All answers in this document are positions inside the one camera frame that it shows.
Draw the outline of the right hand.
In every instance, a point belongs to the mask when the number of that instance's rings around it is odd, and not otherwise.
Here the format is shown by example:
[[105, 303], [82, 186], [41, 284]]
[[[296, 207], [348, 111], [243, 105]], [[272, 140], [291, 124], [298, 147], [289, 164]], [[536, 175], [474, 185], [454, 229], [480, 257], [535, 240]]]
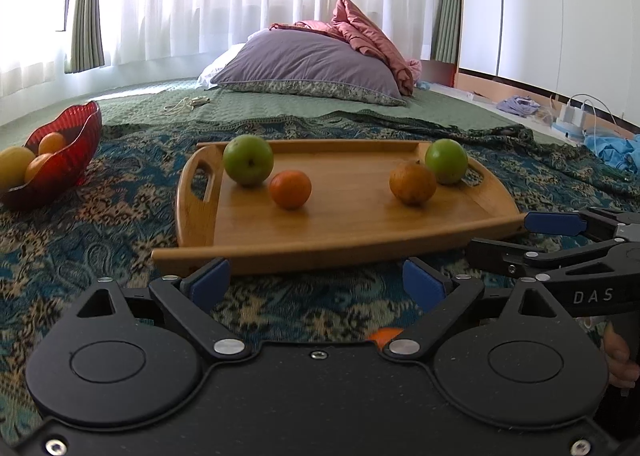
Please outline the right hand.
[[633, 389], [640, 369], [631, 361], [629, 346], [615, 331], [612, 321], [605, 326], [601, 346], [608, 363], [608, 383], [620, 389]]

